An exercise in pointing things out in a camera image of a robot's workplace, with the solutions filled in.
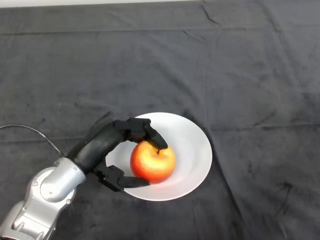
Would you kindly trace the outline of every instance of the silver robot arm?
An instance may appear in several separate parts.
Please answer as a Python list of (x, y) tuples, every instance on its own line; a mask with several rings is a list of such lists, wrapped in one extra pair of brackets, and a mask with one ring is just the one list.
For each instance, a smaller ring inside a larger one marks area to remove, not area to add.
[(57, 219), (74, 199), (76, 187), (86, 179), (70, 159), (40, 171), (29, 183), (25, 200), (17, 203), (0, 227), (1, 240), (48, 240)]
[[(48, 240), (56, 229), (60, 213), (71, 204), (76, 187), (89, 173), (94, 173), (100, 183), (115, 192), (150, 184), (140, 177), (124, 176), (121, 169), (105, 164), (105, 156), (127, 140), (148, 141), (158, 149), (166, 149), (166, 141), (151, 127), (150, 119), (99, 121), (66, 157), (59, 158), (55, 166), (40, 171), (30, 181), (25, 200), (17, 203), (2, 223), (0, 240)], [(22, 125), (6, 125), (0, 129), (17, 126)], [(63, 156), (43, 133), (24, 127), (41, 134)]]

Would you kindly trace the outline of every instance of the white plate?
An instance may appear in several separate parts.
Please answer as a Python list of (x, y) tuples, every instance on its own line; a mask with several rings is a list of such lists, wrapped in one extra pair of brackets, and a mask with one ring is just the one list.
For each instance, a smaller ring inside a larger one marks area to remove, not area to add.
[[(212, 162), (212, 149), (205, 133), (192, 121), (172, 113), (153, 112), (137, 118), (151, 119), (151, 126), (173, 148), (176, 167), (161, 183), (124, 191), (139, 199), (166, 201), (182, 197), (198, 187), (206, 178)], [(125, 176), (133, 176), (130, 157), (136, 145), (130, 141), (119, 144), (106, 156), (106, 165), (115, 165), (124, 171)]]

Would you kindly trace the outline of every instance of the red apple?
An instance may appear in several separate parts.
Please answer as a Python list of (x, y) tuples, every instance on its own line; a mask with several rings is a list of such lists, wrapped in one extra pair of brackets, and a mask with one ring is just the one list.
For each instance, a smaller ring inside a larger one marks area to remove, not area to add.
[(174, 150), (158, 150), (147, 141), (140, 142), (131, 154), (130, 166), (136, 177), (144, 178), (152, 184), (166, 180), (176, 167)]

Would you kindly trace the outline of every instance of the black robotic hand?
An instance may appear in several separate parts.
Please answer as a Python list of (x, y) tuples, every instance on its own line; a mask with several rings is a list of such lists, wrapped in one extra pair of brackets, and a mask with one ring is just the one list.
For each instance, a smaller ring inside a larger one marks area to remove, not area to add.
[(150, 124), (151, 120), (146, 118), (101, 121), (66, 157), (73, 160), (84, 174), (94, 173), (100, 183), (115, 192), (147, 186), (150, 183), (143, 178), (124, 176), (124, 172), (114, 165), (107, 167), (105, 156), (124, 141), (148, 141), (159, 150), (168, 148), (166, 141)]

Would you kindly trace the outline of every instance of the robotic hand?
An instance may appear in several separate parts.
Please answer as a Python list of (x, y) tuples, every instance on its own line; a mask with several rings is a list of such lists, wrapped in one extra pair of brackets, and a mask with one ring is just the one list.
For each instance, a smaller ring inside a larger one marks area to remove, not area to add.
[(151, 120), (102, 121), (95, 124), (66, 157), (40, 171), (30, 181), (24, 201), (17, 203), (0, 226), (0, 240), (48, 240), (57, 219), (76, 194), (76, 187), (94, 173), (99, 182), (115, 192), (149, 185), (139, 177), (124, 176), (116, 166), (106, 166), (105, 156), (124, 141), (148, 141), (158, 149), (168, 147), (150, 126)]

